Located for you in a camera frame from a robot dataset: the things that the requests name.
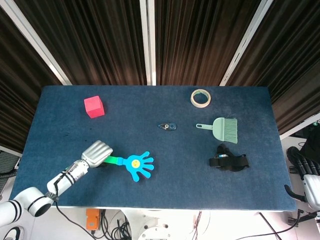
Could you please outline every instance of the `green handle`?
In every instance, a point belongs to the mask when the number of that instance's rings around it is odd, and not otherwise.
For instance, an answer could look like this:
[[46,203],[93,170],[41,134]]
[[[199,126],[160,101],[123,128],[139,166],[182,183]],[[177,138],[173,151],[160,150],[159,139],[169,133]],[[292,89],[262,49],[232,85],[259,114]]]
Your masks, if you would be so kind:
[[213,130],[214,127],[212,125],[207,125],[207,124],[200,124],[200,123],[197,123],[195,125],[198,129],[206,129],[206,130]]
[[103,162],[107,163],[107,164],[117,164],[118,157],[117,156],[108,156]]

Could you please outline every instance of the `green brush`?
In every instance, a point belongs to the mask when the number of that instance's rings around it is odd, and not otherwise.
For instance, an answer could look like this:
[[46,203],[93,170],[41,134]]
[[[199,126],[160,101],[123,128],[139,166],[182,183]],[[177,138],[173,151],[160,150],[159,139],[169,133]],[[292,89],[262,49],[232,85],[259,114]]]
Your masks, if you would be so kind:
[[212,125],[197,123],[195,126],[198,129],[212,130],[213,136],[220,141],[238,143],[238,121],[236,118],[218,117]]

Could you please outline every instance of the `brush bristles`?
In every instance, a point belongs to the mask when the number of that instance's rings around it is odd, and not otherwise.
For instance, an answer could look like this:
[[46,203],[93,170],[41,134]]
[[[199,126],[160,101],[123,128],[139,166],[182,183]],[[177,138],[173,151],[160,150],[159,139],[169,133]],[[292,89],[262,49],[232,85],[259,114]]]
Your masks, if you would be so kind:
[[223,137],[227,142],[238,143],[238,121],[236,118],[224,119]]

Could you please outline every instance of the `tape roll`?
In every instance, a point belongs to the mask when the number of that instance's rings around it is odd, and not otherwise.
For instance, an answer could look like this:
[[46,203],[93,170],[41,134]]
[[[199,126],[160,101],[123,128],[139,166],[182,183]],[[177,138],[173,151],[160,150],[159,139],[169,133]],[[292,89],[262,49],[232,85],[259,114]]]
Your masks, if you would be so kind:
[[[208,100],[205,103],[196,102],[194,97],[197,94],[204,94]],[[191,103],[193,104],[193,106],[195,106],[197,108],[205,108],[211,102],[211,95],[208,91],[206,91],[204,89],[197,89],[192,92],[190,100],[191,100]]]

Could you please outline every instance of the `red block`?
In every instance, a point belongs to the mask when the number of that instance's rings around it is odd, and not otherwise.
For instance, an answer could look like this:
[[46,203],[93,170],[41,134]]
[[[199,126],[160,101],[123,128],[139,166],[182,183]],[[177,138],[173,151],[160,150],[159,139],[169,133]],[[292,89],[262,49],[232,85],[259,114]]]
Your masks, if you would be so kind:
[[90,118],[96,118],[105,115],[104,106],[99,96],[93,96],[84,100],[86,113]]

